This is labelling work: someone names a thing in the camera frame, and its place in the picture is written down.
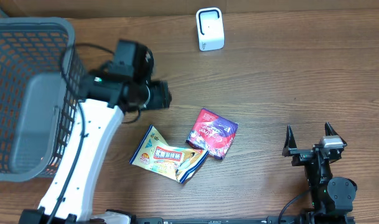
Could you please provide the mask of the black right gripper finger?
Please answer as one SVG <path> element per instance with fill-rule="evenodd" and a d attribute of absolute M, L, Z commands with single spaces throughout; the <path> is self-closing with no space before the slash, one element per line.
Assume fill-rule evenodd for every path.
<path fill-rule="evenodd" d="M 288 125 L 286 129 L 286 140 L 284 143 L 282 156 L 293 156 L 297 152 L 296 141 L 291 129 L 291 126 Z"/>
<path fill-rule="evenodd" d="M 329 122 L 325 123 L 325 135 L 326 136 L 338 136 L 341 139 L 341 141 L 343 142 L 343 145 L 347 146 L 347 142 L 341 136 L 339 136 L 339 134 L 334 130 L 334 128 L 331 126 L 331 124 Z"/>

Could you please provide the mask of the yellow snack packet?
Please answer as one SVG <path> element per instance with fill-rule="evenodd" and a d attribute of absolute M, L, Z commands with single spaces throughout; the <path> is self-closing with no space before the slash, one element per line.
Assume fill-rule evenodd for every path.
<path fill-rule="evenodd" d="M 183 184 L 207 156 L 206 150 L 169 146 L 160 132 L 150 125 L 129 163 Z"/>

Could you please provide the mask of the red purple pad packet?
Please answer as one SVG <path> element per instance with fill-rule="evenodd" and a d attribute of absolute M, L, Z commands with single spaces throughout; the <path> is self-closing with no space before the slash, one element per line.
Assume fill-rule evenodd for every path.
<path fill-rule="evenodd" d="M 215 159 L 224 159 L 233 143 L 238 123 L 202 108 L 190 130 L 186 143 L 194 149 L 202 149 Z"/>

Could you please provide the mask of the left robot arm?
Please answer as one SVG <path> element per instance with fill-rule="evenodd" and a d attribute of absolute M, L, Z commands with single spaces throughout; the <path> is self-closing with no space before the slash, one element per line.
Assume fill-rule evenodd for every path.
<path fill-rule="evenodd" d="M 93 196 L 110 142 L 127 111 L 168 108 L 171 93 L 166 81 L 116 74 L 85 75 L 78 92 L 75 119 L 62 161 L 38 209 L 22 211 L 19 223 L 134 222 L 124 212 L 93 214 Z"/>

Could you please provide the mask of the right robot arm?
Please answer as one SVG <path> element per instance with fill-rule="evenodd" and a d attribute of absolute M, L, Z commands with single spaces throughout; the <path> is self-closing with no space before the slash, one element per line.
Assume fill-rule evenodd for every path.
<path fill-rule="evenodd" d="M 298 149 L 292 129 L 287 126 L 282 155 L 291 157 L 293 166 L 303 166 L 309 189 L 289 201 L 278 216 L 278 223 L 354 223 L 347 214 L 353 210 L 356 183 L 345 177 L 334 177 L 330 165 L 342 158 L 347 146 L 330 123 L 324 125 L 325 135 L 310 149 Z M 284 217 L 287 208 L 306 195 L 312 208 L 304 209 L 295 218 Z"/>

